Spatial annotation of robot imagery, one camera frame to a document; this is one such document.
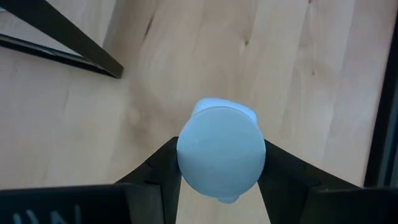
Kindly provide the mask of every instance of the black bar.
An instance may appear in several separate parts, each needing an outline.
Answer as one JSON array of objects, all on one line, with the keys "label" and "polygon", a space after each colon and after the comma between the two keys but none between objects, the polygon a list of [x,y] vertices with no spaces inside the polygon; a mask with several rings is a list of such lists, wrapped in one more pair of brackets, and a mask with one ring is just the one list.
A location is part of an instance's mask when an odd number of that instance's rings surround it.
[{"label": "black bar", "polygon": [[113,77],[86,58],[0,34],[0,46]]},{"label": "black bar", "polygon": [[387,61],[379,110],[374,125],[365,187],[395,187],[398,144],[398,22],[396,20]]},{"label": "black bar", "polygon": [[46,0],[0,0],[0,6],[100,66],[111,76],[121,78],[123,66]]}]

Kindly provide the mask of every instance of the black metal frame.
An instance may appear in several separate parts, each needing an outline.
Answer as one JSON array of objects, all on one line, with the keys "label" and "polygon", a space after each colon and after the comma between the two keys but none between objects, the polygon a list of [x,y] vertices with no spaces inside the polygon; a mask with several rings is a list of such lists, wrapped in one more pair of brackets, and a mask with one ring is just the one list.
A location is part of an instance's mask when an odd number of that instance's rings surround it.
[{"label": "black metal frame", "polygon": [[6,35],[0,46],[121,78],[123,66],[46,0],[0,0],[0,6],[81,56]]},{"label": "black metal frame", "polygon": [[398,182],[398,17],[387,61],[364,180],[365,187],[397,187]]}]

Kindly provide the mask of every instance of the wood grain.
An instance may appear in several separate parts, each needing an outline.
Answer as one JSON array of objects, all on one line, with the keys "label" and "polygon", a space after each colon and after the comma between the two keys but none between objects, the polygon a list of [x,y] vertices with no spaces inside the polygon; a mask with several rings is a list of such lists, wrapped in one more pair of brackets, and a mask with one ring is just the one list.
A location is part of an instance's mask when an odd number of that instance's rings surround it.
[{"label": "wood grain", "polygon": [[[205,96],[255,109],[269,141],[362,185],[395,0],[115,7],[104,42],[122,80],[0,49],[1,188],[112,183],[178,135]],[[269,222],[258,186],[223,205],[185,182],[177,221]]]}]

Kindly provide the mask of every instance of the black panel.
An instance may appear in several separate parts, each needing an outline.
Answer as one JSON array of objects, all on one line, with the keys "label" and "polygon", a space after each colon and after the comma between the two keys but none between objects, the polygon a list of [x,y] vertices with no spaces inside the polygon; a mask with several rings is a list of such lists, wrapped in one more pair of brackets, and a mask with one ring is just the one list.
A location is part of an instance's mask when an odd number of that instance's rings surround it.
[{"label": "black panel", "polygon": [[398,223],[397,190],[311,190],[301,223]]},{"label": "black panel", "polygon": [[162,192],[159,185],[127,188],[126,200],[133,224],[163,224]]},{"label": "black panel", "polygon": [[130,223],[124,188],[115,185],[0,191],[1,223]]}]

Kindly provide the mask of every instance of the light blue cup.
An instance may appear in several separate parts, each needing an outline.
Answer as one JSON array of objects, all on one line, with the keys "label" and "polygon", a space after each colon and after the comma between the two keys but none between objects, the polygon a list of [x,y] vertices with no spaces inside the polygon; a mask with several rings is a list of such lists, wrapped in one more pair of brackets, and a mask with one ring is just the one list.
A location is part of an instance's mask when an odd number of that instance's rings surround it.
[{"label": "light blue cup", "polygon": [[260,178],[266,159],[255,112],[228,100],[201,99],[180,133],[177,159],[197,192],[235,202]]}]

